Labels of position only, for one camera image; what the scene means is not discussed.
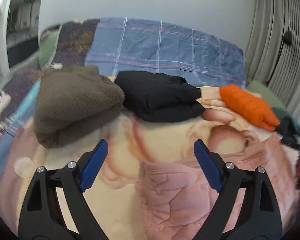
folded black garment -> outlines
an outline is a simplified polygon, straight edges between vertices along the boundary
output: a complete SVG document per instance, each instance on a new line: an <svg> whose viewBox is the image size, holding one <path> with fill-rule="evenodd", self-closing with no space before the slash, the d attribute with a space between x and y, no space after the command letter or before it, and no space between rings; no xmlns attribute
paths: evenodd
<svg viewBox="0 0 300 240"><path fill-rule="evenodd" d="M183 77L146 71L119 72L115 82L125 93L123 106L148 122L181 122L205 109L201 91Z"/></svg>

blue gripper pad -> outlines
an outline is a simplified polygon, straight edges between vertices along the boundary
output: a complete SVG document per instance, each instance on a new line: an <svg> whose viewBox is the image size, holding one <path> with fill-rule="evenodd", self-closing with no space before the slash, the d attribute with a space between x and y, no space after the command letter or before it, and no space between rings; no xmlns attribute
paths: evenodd
<svg viewBox="0 0 300 240"><path fill-rule="evenodd" d="M108 154L108 143L104 140L99 147L94 150L90 160L81 172L81 183L79 189L85 192L87 188L91 188L96 179L101 166L103 165Z"/></svg>
<svg viewBox="0 0 300 240"><path fill-rule="evenodd" d="M209 182L210 187L215 189L217 192L221 192L223 185L221 184L221 172L218 170L214 161L211 159L209 153L202 145L200 140L194 143L194 155Z"/></svg>

white wall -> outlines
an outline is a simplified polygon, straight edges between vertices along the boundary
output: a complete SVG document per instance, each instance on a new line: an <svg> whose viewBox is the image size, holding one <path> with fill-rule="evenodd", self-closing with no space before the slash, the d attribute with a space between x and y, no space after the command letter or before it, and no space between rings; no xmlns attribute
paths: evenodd
<svg viewBox="0 0 300 240"><path fill-rule="evenodd" d="M256 0L42 0L39 36L55 24L79 18L133 17L194 28L246 51Z"/></svg>

metal screw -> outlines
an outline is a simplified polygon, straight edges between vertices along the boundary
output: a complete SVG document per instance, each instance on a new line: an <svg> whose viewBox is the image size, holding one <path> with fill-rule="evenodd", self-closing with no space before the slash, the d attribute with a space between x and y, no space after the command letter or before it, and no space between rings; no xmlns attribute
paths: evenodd
<svg viewBox="0 0 300 240"><path fill-rule="evenodd" d="M77 163L76 162L69 162L67 166L68 166L68 168L73 169L77 166Z"/></svg>
<svg viewBox="0 0 300 240"><path fill-rule="evenodd" d="M263 167L258 167L258 172L260 172L260 173L265 173L266 170L265 170L265 168L263 168Z"/></svg>
<svg viewBox="0 0 300 240"><path fill-rule="evenodd" d="M38 173L41 173L41 172L43 172L44 171L44 167L43 166L39 166L38 168L37 168L37 172Z"/></svg>
<svg viewBox="0 0 300 240"><path fill-rule="evenodd" d="M226 163L226 168L232 170L234 168L233 163Z"/></svg>

pink blanket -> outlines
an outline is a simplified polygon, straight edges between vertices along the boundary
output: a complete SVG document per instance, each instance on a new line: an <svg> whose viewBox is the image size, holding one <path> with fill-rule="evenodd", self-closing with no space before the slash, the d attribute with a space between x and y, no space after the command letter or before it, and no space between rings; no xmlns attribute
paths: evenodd
<svg viewBox="0 0 300 240"><path fill-rule="evenodd" d="M223 155L240 169L254 171L263 166L273 184L281 216L284 218L294 200L291 165L273 134L269 139L245 148L241 153ZM213 190L191 156L178 163L140 163L139 193L143 224L148 240L191 240L206 220L218 193ZM244 189L240 189L225 231L234 228Z"/></svg>

